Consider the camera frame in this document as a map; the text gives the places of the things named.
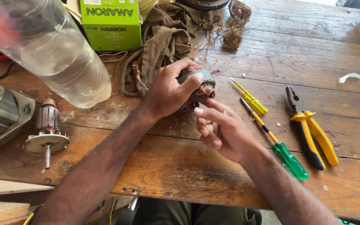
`amaron box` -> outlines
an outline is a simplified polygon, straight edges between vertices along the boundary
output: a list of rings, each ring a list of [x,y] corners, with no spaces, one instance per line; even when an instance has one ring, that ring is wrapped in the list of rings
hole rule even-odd
[[[137,0],[80,0],[80,7],[94,51],[132,50],[141,44]]]

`clear plastic bottle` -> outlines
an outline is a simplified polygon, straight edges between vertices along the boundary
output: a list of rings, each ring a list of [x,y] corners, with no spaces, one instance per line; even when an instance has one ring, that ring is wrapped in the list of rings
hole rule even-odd
[[[76,107],[111,95],[104,64],[60,0],[0,0],[0,51]]]

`hand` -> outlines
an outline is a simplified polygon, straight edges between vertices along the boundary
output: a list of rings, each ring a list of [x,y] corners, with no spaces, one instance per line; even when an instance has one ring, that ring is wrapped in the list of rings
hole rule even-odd
[[[242,119],[230,107],[213,99],[205,104],[208,109],[195,108],[198,116],[197,129],[201,140],[214,147],[220,154],[233,162],[240,162],[248,150],[262,147]]]
[[[176,112],[192,92],[201,86],[204,80],[202,73],[195,73],[187,77],[181,85],[176,79],[181,70],[197,65],[191,59],[184,58],[158,70],[152,88],[145,99],[145,104],[155,119],[159,120]]]

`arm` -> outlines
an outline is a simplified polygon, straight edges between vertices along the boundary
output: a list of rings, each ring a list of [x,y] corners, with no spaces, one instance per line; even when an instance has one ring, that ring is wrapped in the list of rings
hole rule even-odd
[[[292,177],[229,107],[210,99],[196,108],[201,139],[238,162],[266,197],[282,224],[338,225],[332,212]]]
[[[142,136],[160,118],[178,110],[201,85],[201,73],[178,84],[176,77],[190,65],[196,63],[185,58],[158,70],[146,99],[64,177],[33,224],[81,224],[97,208]]]

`screwdriver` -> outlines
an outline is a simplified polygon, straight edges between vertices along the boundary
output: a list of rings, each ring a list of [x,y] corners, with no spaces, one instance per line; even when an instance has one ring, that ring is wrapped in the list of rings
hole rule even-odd
[[[262,113],[265,114],[267,113],[267,108],[262,105],[262,103],[260,103],[260,101],[255,98],[251,92],[245,90],[236,80],[234,80],[232,77],[230,77],[230,79],[232,79],[234,81],[234,84],[236,84],[243,92],[244,92],[244,96],[250,100],[252,102],[252,104]]]
[[[259,125],[262,126],[263,130],[268,134],[268,136],[274,141],[274,148],[283,156],[284,163],[283,165],[288,168],[296,178],[300,180],[306,180],[309,177],[309,173],[305,170],[305,168],[301,165],[301,163],[297,160],[295,156],[293,156],[288,149],[286,148],[286,144],[282,141],[278,141],[277,138],[273,135],[273,133],[266,127],[263,121],[258,117],[258,115],[251,109],[251,107],[247,104],[243,98],[240,98],[241,102],[245,105],[248,111],[251,112],[252,116],[257,120]]]

